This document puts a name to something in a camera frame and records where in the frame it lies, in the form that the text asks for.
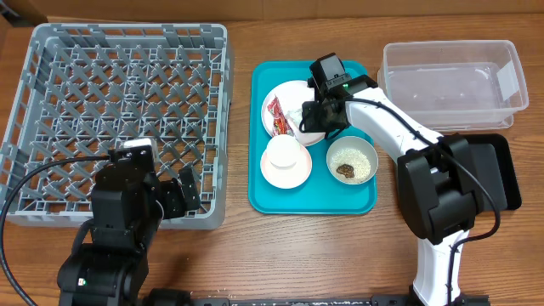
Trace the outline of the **grey bowl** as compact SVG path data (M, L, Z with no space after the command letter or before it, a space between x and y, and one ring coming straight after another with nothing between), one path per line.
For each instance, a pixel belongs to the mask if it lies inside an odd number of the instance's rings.
M329 165L329 163L331 161L331 158L332 158L332 155L334 153L336 153L337 151L339 151L341 149L346 149L346 148L353 148L353 149L356 149L356 150L360 150L361 152L363 152L368 157L368 159L370 161L371 175L369 176L369 178L366 181L364 181L361 184L364 184L367 181L369 181L370 179L372 179L375 176L376 172L377 172L377 168L378 168L378 164L379 164L377 153L376 153L376 151L374 149L374 146L372 144L370 144L368 141L364 140L363 138L355 137L355 136L341 137L340 139L336 139L329 146L328 151L326 153L326 165L327 165L330 173L332 174L332 170L331 170L331 167ZM332 176L335 179L337 179L338 181L340 181L341 183L344 183L343 181L336 178L333 174L332 174Z

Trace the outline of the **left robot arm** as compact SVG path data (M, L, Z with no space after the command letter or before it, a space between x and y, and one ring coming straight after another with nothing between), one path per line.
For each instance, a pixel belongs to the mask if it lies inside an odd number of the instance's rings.
M161 181L151 166L117 161L91 192L93 217L76 234L57 283L62 305L135 305L149 273L147 254L164 219L200 206L192 170Z

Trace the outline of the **white paper cup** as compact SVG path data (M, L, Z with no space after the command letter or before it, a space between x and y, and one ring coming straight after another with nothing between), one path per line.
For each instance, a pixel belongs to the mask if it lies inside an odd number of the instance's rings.
M265 152L273 166L287 168L297 162L301 145L293 136L280 134L268 142Z

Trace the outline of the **brown food scrap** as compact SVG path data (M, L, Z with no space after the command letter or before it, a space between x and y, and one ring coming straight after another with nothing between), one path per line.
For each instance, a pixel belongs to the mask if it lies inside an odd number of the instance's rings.
M349 164L342 164L336 169L338 174L343 175L346 179L352 179L354 177L354 167Z

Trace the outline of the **red snack wrapper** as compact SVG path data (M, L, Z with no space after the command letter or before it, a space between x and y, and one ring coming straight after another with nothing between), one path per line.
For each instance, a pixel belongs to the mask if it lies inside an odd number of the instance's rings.
M272 136L278 136L281 134L286 134L289 136L293 136L294 132L291 128L291 126L288 123L288 120L286 119L283 110L281 109L281 103L277 97L274 97L274 99L268 104L267 110L269 114L273 117L273 125L272 125Z

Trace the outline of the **small pink-white bowl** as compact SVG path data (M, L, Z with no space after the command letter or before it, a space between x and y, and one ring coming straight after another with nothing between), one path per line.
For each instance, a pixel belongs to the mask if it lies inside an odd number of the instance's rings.
M276 188L288 190L302 185L311 174L313 162L308 150L300 145L295 163L287 168L272 163L269 150L265 150L260 160L261 174Z

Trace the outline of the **white tissue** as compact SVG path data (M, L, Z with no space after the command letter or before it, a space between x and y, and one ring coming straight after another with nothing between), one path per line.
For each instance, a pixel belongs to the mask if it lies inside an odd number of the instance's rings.
M291 118L292 122L297 128L299 128L301 121L303 119L303 111L301 108L292 109L287 112L287 115Z

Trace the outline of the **white rice pile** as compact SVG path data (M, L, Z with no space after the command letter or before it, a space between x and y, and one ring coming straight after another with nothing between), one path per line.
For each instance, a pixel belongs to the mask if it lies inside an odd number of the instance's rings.
M349 164L354 167L353 178L345 178L343 175L337 173L337 167L342 164ZM361 184L371 175L371 164L368 157L360 150L353 148L341 149L334 153L329 165L332 174L347 184Z

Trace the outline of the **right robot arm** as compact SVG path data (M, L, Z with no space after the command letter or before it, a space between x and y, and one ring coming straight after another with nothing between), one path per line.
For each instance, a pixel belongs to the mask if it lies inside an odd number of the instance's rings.
M412 301L418 305L486 305L469 299L458 285L463 246L494 235L470 235L490 193L479 182L468 141L424 127L394 105L367 75L351 77L336 54L317 59L308 85L314 99L303 103L304 133L336 136L347 127L369 135L396 164L399 209L418 239Z

